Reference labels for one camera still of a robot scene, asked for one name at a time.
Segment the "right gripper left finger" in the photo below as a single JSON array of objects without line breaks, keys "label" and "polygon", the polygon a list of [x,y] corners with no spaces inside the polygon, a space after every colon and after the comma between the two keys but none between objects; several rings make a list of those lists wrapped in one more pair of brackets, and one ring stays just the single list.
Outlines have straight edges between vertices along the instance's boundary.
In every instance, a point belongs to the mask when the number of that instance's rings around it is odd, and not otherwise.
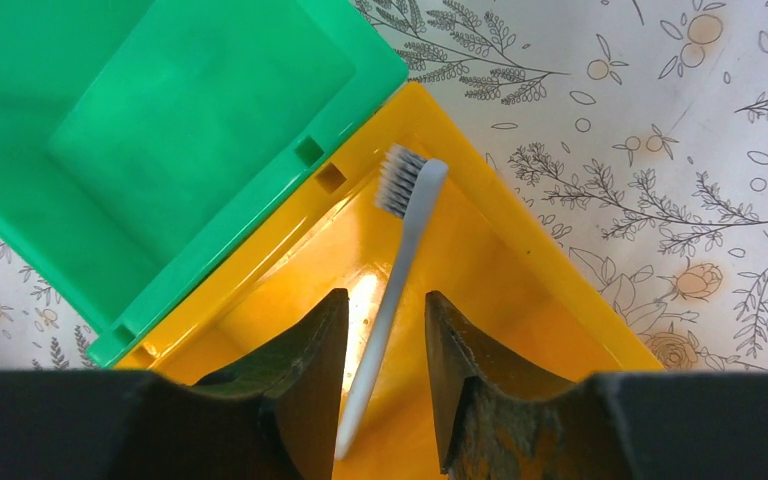
[{"label": "right gripper left finger", "polygon": [[0,370],[0,479],[328,479],[349,295],[192,386],[149,370]]}]

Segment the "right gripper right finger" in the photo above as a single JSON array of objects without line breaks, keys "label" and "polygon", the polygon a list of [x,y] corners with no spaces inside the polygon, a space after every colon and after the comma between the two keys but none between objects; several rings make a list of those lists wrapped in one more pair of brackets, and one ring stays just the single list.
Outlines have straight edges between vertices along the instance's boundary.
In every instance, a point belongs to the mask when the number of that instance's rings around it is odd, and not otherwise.
[{"label": "right gripper right finger", "polygon": [[566,380],[438,291],[425,342],[451,479],[768,479],[768,373],[641,371]]}]

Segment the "grey toothbrush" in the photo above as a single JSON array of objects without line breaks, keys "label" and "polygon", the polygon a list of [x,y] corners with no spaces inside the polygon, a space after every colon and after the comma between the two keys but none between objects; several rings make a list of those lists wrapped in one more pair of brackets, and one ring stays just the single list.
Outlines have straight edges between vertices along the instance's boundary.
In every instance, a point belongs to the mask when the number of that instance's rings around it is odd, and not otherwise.
[{"label": "grey toothbrush", "polygon": [[370,403],[403,291],[448,172],[449,167],[443,161],[425,158],[402,145],[393,145],[385,154],[375,205],[402,221],[402,233],[338,424],[335,443],[337,461],[348,455]]}]

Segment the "orange bin with toothbrushes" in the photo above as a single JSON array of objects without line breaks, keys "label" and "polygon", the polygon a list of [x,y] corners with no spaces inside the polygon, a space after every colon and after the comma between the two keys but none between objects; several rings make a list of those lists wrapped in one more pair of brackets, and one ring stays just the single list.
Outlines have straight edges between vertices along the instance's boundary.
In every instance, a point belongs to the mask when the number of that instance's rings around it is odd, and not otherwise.
[{"label": "orange bin with toothbrushes", "polygon": [[374,196],[402,145],[449,168],[391,331],[381,374],[337,479],[436,479],[425,296],[445,295],[526,359],[578,381],[659,362],[579,273],[421,85],[396,92],[117,363],[192,384],[349,296],[350,384],[389,279],[402,223]]}]

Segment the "green plastic bin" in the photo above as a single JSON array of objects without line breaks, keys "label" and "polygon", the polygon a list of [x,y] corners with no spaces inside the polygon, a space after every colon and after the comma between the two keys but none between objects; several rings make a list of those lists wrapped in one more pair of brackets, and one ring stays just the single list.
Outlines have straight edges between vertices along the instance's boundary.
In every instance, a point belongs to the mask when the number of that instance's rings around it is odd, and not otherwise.
[{"label": "green plastic bin", "polygon": [[407,74],[347,1],[0,1],[0,239],[113,366]]}]

